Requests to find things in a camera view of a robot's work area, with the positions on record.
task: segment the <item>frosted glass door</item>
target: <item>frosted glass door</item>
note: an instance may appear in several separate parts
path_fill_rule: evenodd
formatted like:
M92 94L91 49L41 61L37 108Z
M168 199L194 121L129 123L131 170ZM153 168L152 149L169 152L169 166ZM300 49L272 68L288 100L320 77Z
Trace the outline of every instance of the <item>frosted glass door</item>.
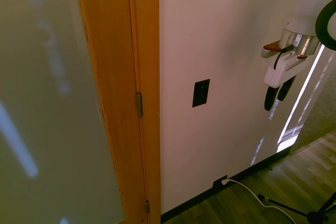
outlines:
M0 213L124 219L78 0L0 0Z

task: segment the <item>black switch plate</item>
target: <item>black switch plate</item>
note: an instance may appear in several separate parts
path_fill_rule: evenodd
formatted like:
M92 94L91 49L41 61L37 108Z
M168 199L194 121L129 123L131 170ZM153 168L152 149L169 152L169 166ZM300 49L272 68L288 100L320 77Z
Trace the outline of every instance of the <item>black switch plate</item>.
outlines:
M209 83L210 79L195 83L193 107L206 103L206 99L208 98Z

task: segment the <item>baseboard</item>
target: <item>baseboard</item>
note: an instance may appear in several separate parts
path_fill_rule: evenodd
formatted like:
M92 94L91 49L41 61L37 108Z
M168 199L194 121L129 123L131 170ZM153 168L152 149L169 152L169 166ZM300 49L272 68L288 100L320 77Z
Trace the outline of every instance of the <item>baseboard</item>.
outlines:
M269 158L247 168L246 170L238 173L237 175L231 177L231 179L234 179L236 181L243 180L244 178L256 173L259 170L262 170L264 168L267 168L269 165L273 164L274 162L282 159L283 157L287 156L290 152L291 147L288 147L284 150L282 150L279 153L276 153ZM164 213L161 215L161 223L165 223L166 221L174 218L175 216L183 213L184 211L198 205L199 203L203 202L204 200L208 199L209 197L218 194L220 191L224 190L225 188L231 186L233 182L229 182L226 185L222 185L222 180L225 179L227 175L224 177L214 181L212 188L209 190L197 195L196 197L186 201L185 203L182 203L181 205L173 208L172 210Z

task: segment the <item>laminate floor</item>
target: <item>laminate floor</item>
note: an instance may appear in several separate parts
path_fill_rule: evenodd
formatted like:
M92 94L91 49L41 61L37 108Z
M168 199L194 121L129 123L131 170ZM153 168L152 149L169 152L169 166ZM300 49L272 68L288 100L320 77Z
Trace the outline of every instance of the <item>laminate floor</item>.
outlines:
M302 212L317 211L336 191L336 132L331 132L308 147L274 163L241 181L259 193ZM299 223L307 219L286 212ZM336 223L336 210L329 214ZM234 184L166 224L284 223L292 221L275 209L262 207L243 186Z

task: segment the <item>tripod stand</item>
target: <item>tripod stand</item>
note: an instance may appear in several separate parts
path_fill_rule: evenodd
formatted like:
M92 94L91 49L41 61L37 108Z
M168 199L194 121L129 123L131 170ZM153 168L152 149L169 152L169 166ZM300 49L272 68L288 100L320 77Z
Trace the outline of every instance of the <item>tripod stand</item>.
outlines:
M308 214L305 214L304 212L300 212L294 208L288 207L284 204L281 204L279 202L276 202L275 200L272 200L270 198L267 198L261 194L258 195L258 198L263 201L263 200L267 200L273 204L276 204L280 207L286 208L292 212L295 212L299 215L305 216L309 223L311 224L323 224L324 220L328 220L328 216L326 216L327 212L330 212L332 209L336 208L336 205L334 203L334 201L336 201L336 193L334 193L328 200L326 203L324 203L324 205L320 208L320 210L318 210L317 212L309 212Z

